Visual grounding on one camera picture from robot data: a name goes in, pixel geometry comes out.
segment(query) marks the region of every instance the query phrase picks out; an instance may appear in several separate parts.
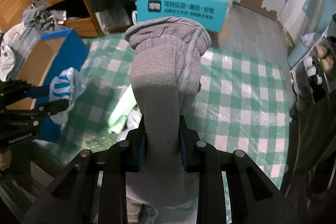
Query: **gray floor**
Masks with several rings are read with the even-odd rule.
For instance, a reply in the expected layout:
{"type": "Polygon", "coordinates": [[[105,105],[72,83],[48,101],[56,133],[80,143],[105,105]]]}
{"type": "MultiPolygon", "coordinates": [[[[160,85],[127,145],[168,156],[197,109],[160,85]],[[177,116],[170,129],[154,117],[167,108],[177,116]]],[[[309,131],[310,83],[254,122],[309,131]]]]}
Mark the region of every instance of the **gray floor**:
{"type": "Polygon", "coordinates": [[[291,109],[296,102],[296,96],[291,88],[287,63],[289,44],[277,22],[234,4],[229,11],[226,25],[229,37],[219,41],[213,40],[212,47],[239,52],[281,66],[286,78],[287,97],[291,109]]]}

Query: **green checkered tablecloth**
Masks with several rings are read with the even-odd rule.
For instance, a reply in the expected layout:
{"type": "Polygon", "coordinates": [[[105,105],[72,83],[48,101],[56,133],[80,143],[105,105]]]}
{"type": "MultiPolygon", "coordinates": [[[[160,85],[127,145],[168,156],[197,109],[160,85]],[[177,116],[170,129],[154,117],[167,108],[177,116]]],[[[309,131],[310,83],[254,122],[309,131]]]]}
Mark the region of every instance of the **green checkered tablecloth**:
{"type": "MultiPolygon", "coordinates": [[[[108,145],[116,141],[116,135],[106,132],[107,120],[130,84],[134,51],[122,35],[90,39],[88,43],[90,53],[81,69],[88,79],[86,91],[77,99],[58,142],[38,141],[63,164],[84,148],[85,141],[100,137],[105,137],[108,145]]],[[[289,136],[282,70],[256,58],[214,48],[201,58],[201,69],[202,88],[185,116],[188,127],[219,150],[247,152],[279,188],[289,136]]],[[[226,180],[224,185],[228,196],[226,180]]]]}

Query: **blue box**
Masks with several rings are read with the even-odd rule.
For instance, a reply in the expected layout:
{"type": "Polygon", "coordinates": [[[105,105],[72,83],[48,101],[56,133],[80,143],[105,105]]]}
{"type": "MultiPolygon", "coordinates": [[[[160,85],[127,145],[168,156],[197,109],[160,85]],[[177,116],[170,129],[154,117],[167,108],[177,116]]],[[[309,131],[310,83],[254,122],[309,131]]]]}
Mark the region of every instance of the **blue box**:
{"type": "Polygon", "coordinates": [[[146,21],[167,16],[196,20],[204,28],[221,32],[227,1],[223,0],[136,0],[137,20],[146,21]]]}
{"type": "MultiPolygon", "coordinates": [[[[50,85],[52,79],[73,67],[80,71],[89,50],[74,29],[41,36],[28,58],[22,65],[17,79],[25,79],[35,86],[50,85]]],[[[49,101],[41,97],[34,102],[25,98],[11,105],[11,109],[31,109],[35,105],[49,101]]],[[[60,136],[61,125],[47,117],[41,128],[40,140],[55,142],[60,136]]]]}

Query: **metal screw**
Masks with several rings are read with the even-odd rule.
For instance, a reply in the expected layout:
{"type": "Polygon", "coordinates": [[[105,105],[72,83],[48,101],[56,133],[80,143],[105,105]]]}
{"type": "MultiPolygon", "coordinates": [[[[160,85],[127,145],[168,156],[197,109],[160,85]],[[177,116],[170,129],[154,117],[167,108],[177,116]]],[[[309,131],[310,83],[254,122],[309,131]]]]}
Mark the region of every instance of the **metal screw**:
{"type": "Polygon", "coordinates": [[[129,141],[122,140],[119,142],[120,147],[127,147],[129,145],[129,141]]]}
{"type": "Polygon", "coordinates": [[[205,146],[207,145],[207,143],[206,143],[205,141],[198,141],[198,142],[196,143],[196,145],[197,145],[198,147],[205,147],[205,146]]]}
{"type": "Polygon", "coordinates": [[[90,150],[89,149],[83,149],[81,152],[80,152],[80,155],[82,157],[86,157],[90,154],[90,150]]]}
{"type": "Polygon", "coordinates": [[[239,158],[242,158],[245,156],[245,152],[243,150],[236,150],[235,154],[239,158]]]}

